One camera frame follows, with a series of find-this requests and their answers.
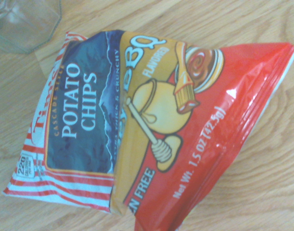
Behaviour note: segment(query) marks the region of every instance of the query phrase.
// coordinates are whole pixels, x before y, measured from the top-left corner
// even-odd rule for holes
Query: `220 calories label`
[[[179,199],[182,193],[185,191],[187,185],[189,184],[192,175],[195,172],[195,168],[199,165],[201,161],[201,155],[205,151],[205,147],[208,144],[208,141],[212,137],[212,131],[218,125],[218,123],[225,118],[226,112],[215,106],[214,109],[216,112],[211,115],[210,120],[205,124],[200,136],[198,137],[198,142],[196,144],[196,151],[190,156],[187,170],[183,173],[182,178],[180,179],[179,188],[174,192],[173,197]]]
[[[17,163],[17,175],[20,177],[28,177],[34,178],[35,177],[35,169],[33,158],[30,155],[21,154],[21,158]]]

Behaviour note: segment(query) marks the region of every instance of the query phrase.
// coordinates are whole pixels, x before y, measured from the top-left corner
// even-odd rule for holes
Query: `wood grain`
[[[64,0],[52,40],[29,55],[0,51],[0,231],[132,231],[134,218],[5,197],[66,31],[154,34],[220,48],[294,44],[294,0]],[[241,153],[181,231],[294,231],[294,64]]]

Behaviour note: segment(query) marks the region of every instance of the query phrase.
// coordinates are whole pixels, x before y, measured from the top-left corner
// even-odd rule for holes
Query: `tabletop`
[[[50,42],[0,51],[0,230],[132,231],[134,217],[5,197],[41,91],[66,31],[122,29],[206,48],[294,44],[294,0],[64,0]],[[294,63],[243,146],[180,231],[294,231]]]

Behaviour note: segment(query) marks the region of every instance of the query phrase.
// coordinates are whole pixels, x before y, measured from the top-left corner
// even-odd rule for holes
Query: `white stripe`
[[[34,178],[25,178],[25,177],[20,177],[17,174],[13,173],[12,177],[14,180],[25,181],[25,182],[40,182],[41,181],[40,177],[38,176]],[[64,181],[56,180],[55,178],[51,176],[42,176],[42,179],[43,181],[52,181],[55,184],[60,185],[61,187],[72,189],[72,190],[83,190],[83,191],[88,191],[93,193],[105,193],[105,194],[110,194],[112,191],[112,187],[109,187],[109,186],[90,185],[90,184],[83,184],[79,182],[75,182],[75,183],[64,182]]]
[[[34,160],[36,160],[36,158],[37,158],[37,153],[32,153],[32,152],[29,152],[29,151],[26,151],[26,150],[22,150],[22,151],[21,151],[21,154],[30,155],[30,156],[32,156],[32,158],[33,158]],[[43,160],[44,160],[44,155],[41,154],[41,153],[38,153],[38,160],[43,161]]]
[[[62,48],[62,49],[59,51],[58,56],[64,53],[66,47],[67,47],[67,46],[65,46],[64,48]]]
[[[73,174],[62,174],[62,173],[55,173],[46,169],[46,171],[54,174],[56,176],[69,176],[69,177],[81,177],[81,178],[88,178],[88,179],[96,179],[96,180],[110,180],[114,181],[114,178],[103,178],[103,177],[91,177],[91,176],[80,176],[80,175],[73,175]]]
[[[65,205],[73,205],[73,206],[78,206],[78,207],[84,207],[84,208],[90,208],[89,206],[83,206],[79,205],[70,201],[67,201],[63,198],[61,198],[58,195],[47,195],[47,196],[24,196],[24,195],[12,195],[12,194],[6,194],[2,192],[5,196],[13,196],[13,197],[20,197],[20,198],[28,198],[28,199],[33,199],[33,200],[38,200],[38,201],[44,201],[44,202],[51,202],[51,203],[60,203],[60,204],[65,204]]]
[[[27,138],[25,139],[24,144],[35,147],[35,148],[43,148],[43,146],[38,146],[38,145],[34,144],[30,139],[27,139]]]
[[[8,187],[11,191],[17,191],[17,192],[42,192],[47,190],[55,190],[59,194],[66,196],[72,200],[76,200],[85,204],[93,204],[103,207],[109,207],[109,200],[101,200],[101,199],[94,199],[90,197],[84,197],[84,196],[76,196],[72,195],[68,192],[64,192],[60,189],[58,189],[55,186],[47,185],[47,186],[38,186],[38,187],[29,187],[29,186],[17,186],[17,185],[11,185]]]

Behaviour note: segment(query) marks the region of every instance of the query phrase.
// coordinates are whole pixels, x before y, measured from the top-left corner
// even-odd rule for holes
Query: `red stripe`
[[[65,174],[65,175],[76,175],[76,176],[88,176],[88,177],[100,177],[100,178],[104,178],[104,179],[108,179],[108,180],[113,180],[114,177],[111,175],[106,175],[103,173],[90,173],[90,172],[68,172],[68,171],[62,171],[62,170],[58,170],[58,171],[50,171],[51,174]]]
[[[57,58],[56,58],[56,61],[61,60],[62,56],[63,56],[63,53],[61,55],[58,55]]]
[[[112,187],[114,184],[113,180],[101,180],[101,179],[83,178],[83,177],[75,177],[75,176],[60,176],[60,175],[52,174],[48,171],[45,171],[45,175],[53,177],[56,180],[60,180],[63,182],[70,182],[70,183],[73,182],[73,183],[99,185],[99,186],[107,186],[107,187]]]
[[[87,38],[85,36],[79,35],[79,34],[67,34],[67,36],[76,36],[76,37],[80,37],[83,40],[87,40]]]
[[[109,210],[108,207],[103,207],[103,206],[98,206],[98,205],[93,205],[93,204],[85,204],[85,203],[82,203],[82,202],[73,200],[71,198],[68,198],[68,197],[66,197],[64,195],[61,195],[60,193],[58,193],[55,190],[47,190],[47,191],[42,191],[42,192],[20,192],[20,191],[12,191],[12,190],[9,190],[8,187],[7,187],[3,192],[5,194],[8,194],[8,195],[17,195],[17,196],[48,196],[48,195],[58,195],[61,198],[65,199],[67,201],[70,201],[72,203],[75,203],[77,205],[89,206],[91,208],[95,208],[95,209],[98,209],[98,210],[103,210],[103,211],[106,211],[106,212],[110,212],[110,210]]]
[[[100,200],[106,200],[108,201],[110,199],[110,194],[107,193],[100,193],[100,192],[89,192],[89,191],[85,191],[85,190],[73,190],[73,189],[67,189],[65,187],[60,186],[59,184],[56,184],[52,181],[37,181],[37,182],[25,182],[25,181],[20,181],[20,180],[14,180],[11,179],[10,183],[12,185],[16,185],[16,186],[29,186],[29,187],[39,187],[39,186],[47,186],[47,185],[51,185],[51,186],[55,186],[56,188],[75,195],[75,196],[83,196],[83,197],[90,197],[90,198],[95,198],[95,199],[100,199]]]
[[[45,153],[44,148],[38,148],[38,147],[30,146],[30,145],[27,145],[27,144],[24,144],[23,150],[31,152],[31,153],[41,153],[41,154]]]
[[[31,133],[27,133],[27,137],[26,137],[26,139],[31,140]]]

